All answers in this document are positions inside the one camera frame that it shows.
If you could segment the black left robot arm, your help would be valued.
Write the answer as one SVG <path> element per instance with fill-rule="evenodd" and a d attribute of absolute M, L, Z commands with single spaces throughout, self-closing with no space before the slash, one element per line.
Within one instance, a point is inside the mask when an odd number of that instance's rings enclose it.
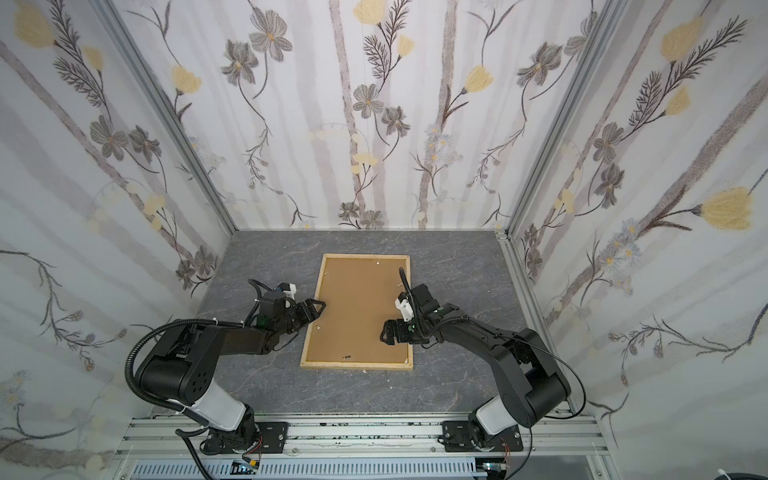
<path fill-rule="evenodd" d="M 246 424 L 248 407 L 216 383 L 219 359 L 275 352 L 282 336 L 299 333 L 325 308 L 314 298 L 296 300 L 291 284 L 271 289 L 257 283 L 254 305 L 241 321 L 177 319 L 142 337 L 126 359 L 126 384 L 147 403 L 234 432 Z"/>

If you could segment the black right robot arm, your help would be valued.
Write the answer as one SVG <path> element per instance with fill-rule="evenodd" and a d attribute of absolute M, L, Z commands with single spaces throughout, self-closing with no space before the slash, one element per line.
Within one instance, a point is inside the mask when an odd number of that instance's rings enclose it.
<path fill-rule="evenodd" d="M 491 369 L 497 395 L 476 408 L 469 422 L 486 437 L 521 426 L 530 428 L 567 400 L 571 386 L 561 362 L 537 332 L 511 331 L 482 323 L 460 307 L 444 305 L 424 284 L 407 287 L 395 306 L 401 316 L 384 322 L 380 341 L 433 346 L 458 345 Z"/>

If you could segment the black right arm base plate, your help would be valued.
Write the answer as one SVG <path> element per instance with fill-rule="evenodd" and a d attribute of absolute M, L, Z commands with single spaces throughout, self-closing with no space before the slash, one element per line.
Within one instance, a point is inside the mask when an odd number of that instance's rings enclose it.
<path fill-rule="evenodd" d="M 441 427 L 442 434 L 438 437 L 438 442 L 449 453 L 507 453 L 524 450 L 518 426 L 507 428 L 498 434 L 487 433 L 479 422 L 471 420 L 444 421 Z"/>

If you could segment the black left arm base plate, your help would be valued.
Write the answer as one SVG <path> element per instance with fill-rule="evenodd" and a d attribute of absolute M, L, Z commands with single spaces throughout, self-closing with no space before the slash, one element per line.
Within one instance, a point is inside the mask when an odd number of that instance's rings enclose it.
<path fill-rule="evenodd" d="M 256 423 L 257 445 L 255 452 L 259 454 L 282 454 L 288 437 L 288 422 Z"/>

